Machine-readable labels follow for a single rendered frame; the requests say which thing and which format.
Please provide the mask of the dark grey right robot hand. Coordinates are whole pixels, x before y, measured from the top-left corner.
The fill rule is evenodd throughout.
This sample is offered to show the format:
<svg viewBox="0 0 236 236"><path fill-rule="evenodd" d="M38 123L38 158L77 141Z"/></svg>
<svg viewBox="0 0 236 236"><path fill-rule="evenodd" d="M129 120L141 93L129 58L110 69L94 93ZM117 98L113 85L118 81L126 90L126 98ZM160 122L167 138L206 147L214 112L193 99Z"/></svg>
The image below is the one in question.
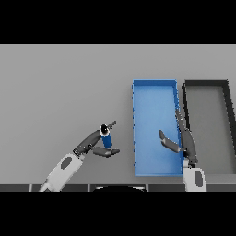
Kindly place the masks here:
<svg viewBox="0 0 236 236"><path fill-rule="evenodd" d="M190 167L194 167L195 164L198 162L194 138L192 136L191 131L184 125L182 115L178 109L175 110L175 116L181 135L181 144L178 145L177 143L171 141L164 135L161 130L159 130L160 142L164 147L170 149L175 153L182 152L188 160L188 165Z"/></svg>

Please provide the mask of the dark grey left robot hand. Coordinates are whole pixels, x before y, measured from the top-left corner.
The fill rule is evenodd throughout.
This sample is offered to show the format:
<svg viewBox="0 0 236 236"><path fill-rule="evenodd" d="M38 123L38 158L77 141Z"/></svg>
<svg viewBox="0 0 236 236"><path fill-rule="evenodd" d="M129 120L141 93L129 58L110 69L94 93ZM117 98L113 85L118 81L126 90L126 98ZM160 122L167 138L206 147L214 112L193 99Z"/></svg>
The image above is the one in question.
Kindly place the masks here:
<svg viewBox="0 0 236 236"><path fill-rule="evenodd" d="M108 128L111 129L116 124L115 121L108 124ZM87 154L92 151L95 155L102 156L105 158L109 158L111 155L115 155L120 152L119 149L115 148L105 148L101 139L100 129L91 133L88 137L86 137L74 150L74 154L77 156L81 156L82 154Z"/></svg>

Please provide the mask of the blue pipe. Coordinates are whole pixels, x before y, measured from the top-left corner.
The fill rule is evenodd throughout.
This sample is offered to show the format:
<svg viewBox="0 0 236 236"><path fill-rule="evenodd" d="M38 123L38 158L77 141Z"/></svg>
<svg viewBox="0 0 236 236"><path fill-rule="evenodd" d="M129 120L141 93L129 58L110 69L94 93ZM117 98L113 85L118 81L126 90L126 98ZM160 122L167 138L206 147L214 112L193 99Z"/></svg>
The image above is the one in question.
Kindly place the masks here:
<svg viewBox="0 0 236 236"><path fill-rule="evenodd" d="M100 127L100 135L105 148L110 148L112 146L110 129L106 124Z"/></svg>

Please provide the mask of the dark grey bin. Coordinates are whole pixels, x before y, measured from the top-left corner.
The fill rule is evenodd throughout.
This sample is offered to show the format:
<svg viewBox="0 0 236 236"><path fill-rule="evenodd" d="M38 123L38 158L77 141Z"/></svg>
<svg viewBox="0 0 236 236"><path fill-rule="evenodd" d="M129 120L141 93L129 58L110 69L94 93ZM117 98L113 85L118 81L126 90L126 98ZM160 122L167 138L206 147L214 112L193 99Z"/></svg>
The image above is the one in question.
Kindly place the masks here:
<svg viewBox="0 0 236 236"><path fill-rule="evenodd" d="M205 174L236 174L236 120L229 81L185 80L182 90L198 166Z"/></svg>

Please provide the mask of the blue bin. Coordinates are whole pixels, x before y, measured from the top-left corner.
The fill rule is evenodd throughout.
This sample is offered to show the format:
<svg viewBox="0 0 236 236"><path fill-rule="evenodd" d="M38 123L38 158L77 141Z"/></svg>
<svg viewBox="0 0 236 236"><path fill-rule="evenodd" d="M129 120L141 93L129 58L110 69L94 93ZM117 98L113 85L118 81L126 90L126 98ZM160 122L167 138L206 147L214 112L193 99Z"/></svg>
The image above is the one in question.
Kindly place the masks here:
<svg viewBox="0 0 236 236"><path fill-rule="evenodd" d="M134 79L133 143L135 176L171 177L182 175L183 154L164 147L159 130L181 145L175 110L179 109L175 79Z"/></svg>

